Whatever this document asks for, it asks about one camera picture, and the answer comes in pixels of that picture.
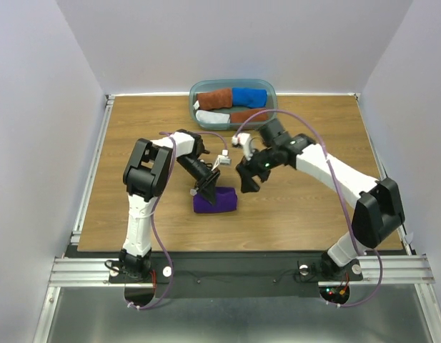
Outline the purple towel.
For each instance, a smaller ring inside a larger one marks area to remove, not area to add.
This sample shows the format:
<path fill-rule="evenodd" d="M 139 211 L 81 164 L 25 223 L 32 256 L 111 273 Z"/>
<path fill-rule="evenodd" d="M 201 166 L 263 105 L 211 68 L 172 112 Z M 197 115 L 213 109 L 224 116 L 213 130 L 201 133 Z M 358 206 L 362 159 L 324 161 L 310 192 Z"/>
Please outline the purple towel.
<path fill-rule="evenodd" d="M 215 204 L 210 204 L 200 194 L 196 194 L 192 202 L 194 213 L 220 214 L 237 210 L 238 196 L 233 187 L 216 187 L 215 196 Z"/>

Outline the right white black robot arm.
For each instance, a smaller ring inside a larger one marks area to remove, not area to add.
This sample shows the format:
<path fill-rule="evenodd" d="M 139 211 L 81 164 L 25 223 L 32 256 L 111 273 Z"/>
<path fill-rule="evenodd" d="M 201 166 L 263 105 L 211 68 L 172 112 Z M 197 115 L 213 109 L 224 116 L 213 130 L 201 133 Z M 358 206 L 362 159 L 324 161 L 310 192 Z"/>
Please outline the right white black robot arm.
<path fill-rule="evenodd" d="M 338 278 L 352 260 L 376 249 L 405 222 L 400 190 L 393 179 L 379 180 L 353 169 L 306 134 L 291 136 L 278 119 L 258 132 L 263 150 L 254 148 L 248 133 L 232 137 L 232 146 L 243 152 L 236 166 L 243 193 L 259 191 L 255 177 L 265 182 L 273 168 L 290 166 L 333 190 L 343 209 L 354 210 L 347 216 L 347 233 L 322 254 L 319 270 L 324 277 Z"/>

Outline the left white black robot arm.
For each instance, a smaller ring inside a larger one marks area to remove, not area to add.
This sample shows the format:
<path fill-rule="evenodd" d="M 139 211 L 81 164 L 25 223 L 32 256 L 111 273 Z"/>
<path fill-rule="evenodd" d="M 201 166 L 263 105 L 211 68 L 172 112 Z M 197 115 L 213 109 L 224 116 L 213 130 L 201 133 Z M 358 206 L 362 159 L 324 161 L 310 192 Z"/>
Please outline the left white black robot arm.
<path fill-rule="evenodd" d="M 180 129 L 162 139 L 138 139 L 123 173 L 129 201 L 127 234 L 114 268 L 136 282 L 153 275 L 152 219 L 155 206 L 163 194 L 175 163 L 179 163 L 195 180 L 196 195 L 215 205 L 218 168 L 200 159 L 208 151 L 202 135 Z"/>

